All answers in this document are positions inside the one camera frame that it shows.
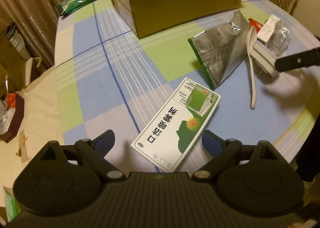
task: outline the plastic bag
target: plastic bag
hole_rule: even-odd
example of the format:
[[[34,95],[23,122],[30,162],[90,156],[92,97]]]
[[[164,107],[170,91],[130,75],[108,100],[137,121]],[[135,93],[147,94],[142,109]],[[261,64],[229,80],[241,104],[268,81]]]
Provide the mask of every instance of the plastic bag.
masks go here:
[[[250,26],[242,13],[236,11],[229,23],[188,39],[213,89],[246,57],[245,41],[249,29]]]
[[[5,115],[2,116],[2,122],[3,122],[4,125],[3,125],[3,129],[2,129],[1,135],[8,131],[15,111],[16,111],[16,108],[10,108],[10,109],[7,110]]]
[[[270,40],[266,43],[266,47],[279,56],[287,49],[290,41],[290,30],[282,20],[279,20]]]

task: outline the red package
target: red package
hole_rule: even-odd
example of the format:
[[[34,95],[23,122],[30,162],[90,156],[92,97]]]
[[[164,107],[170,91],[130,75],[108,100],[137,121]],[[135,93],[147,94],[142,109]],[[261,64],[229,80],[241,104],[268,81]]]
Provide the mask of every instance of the red package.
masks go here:
[[[9,93],[5,100],[6,100],[8,106],[10,106],[11,108],[15,108],[15,106],[16,106],[16,94],[15,93]]]
[[[249,24],[250,26],[254,26],[256,28],[257,33],[260,31],[260,29],[263,27],[263,25],[252,18],[249,18]]]

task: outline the white cloth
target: white cloth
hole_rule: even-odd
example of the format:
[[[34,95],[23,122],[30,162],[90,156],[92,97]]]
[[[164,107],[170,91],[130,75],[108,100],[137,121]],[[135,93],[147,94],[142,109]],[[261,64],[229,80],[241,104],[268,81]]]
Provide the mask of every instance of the white cloth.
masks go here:
[[[50,140],[64,144],[57,91],[56,72],[51,68],[20,92],[25,99],[25,109],[19,132],[9,143],[0,141],[0,207],[4,207],[2,187],[13,187],[15,179],[26,165],[22,165],[22,157],[16,155],[19,154],[18,139],[22,131],[25,134],[28,161]]]

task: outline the tablecloth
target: tablecloth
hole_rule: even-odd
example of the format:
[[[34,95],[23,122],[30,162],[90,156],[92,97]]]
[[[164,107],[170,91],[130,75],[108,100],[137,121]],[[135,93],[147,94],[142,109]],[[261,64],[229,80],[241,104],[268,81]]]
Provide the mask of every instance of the tablecloth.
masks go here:
[[[284,20],[291,42],[284,55],[320,46],[299,22],[268,0],[242,0],[246,19],[264,23],[271,14]],[[188,44],[193,35],[229,22],[234,10],[197,19],[138,40],[110,0],[91,3],[58,23],[55,67],[58,104],[66,144],[95,138],[107,129],[116,144],[105,157],[126,174],[156,171],[131,142],[187,76],[208,86]],[[268,140],[291,161],[320,112],[320,71],[303,68],[272,79],[256,77],[257,106],[250,109],[246,62],[215,91],[221,102],[206,129],[244,144]],[[192,173],[210,160],[198,141],[179,171]]]

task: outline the wall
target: wall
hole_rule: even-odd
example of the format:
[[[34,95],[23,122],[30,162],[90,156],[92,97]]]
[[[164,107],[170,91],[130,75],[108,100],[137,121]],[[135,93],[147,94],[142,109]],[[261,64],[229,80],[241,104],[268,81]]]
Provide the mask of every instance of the wall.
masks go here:
[[[292,16],[320,37],[320,0],[299,0]]]

